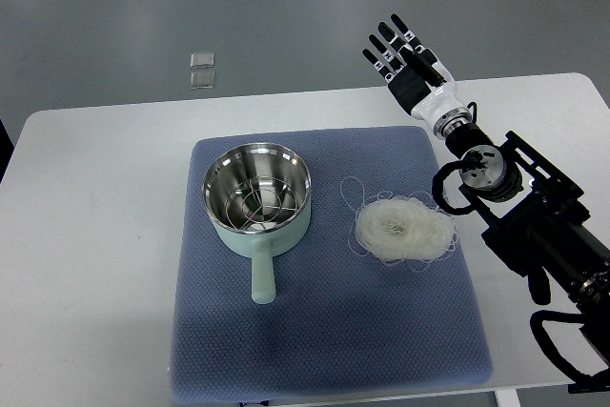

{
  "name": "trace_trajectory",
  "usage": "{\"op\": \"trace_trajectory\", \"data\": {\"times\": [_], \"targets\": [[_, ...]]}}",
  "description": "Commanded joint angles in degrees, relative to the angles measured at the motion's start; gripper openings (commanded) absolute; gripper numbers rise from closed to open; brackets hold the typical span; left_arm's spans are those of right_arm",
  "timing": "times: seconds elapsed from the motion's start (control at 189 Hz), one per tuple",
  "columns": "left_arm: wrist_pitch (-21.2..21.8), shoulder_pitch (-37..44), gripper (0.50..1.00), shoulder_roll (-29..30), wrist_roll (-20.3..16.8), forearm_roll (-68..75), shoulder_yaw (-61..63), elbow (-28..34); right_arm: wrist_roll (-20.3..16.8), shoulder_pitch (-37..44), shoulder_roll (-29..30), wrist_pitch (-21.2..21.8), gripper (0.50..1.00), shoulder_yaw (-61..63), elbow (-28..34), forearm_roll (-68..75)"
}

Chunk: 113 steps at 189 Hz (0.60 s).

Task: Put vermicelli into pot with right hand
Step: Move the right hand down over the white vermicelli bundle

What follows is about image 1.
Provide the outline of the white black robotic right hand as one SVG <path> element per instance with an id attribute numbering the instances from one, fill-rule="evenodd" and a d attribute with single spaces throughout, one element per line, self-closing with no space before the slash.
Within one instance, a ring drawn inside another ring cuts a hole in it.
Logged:
<path id="1" fill-rule="evenodd" d="M 455 79 L 397 14 L 391 21 L 378 24 L 378 34 L 369 36 L 374 48 L 362 54 L 404 111 L 435 124 L 462 106 L 455 97 Z"/>

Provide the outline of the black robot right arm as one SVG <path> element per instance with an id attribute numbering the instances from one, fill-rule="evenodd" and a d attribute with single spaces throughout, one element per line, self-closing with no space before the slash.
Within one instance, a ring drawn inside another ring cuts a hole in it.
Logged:
<path id="1" fill-rule="evenodd" d="M 432 196 L 452 215 L 485 221 L 481 237 L 528 280 L 540 306 L 530 328 L 540 349 L 572 383 L 571 394 L 606 392 L 609 372 L 579 371 L 561 355 L 547 322 L 577 324 L 596 354 L 609 360 L 609 250 L 584 222 L 582 189 L 514 132 L 497 146 L 476 123 L 477 106 L 454 109 L 434 128 L 456 161 L 433 178 Z"/>

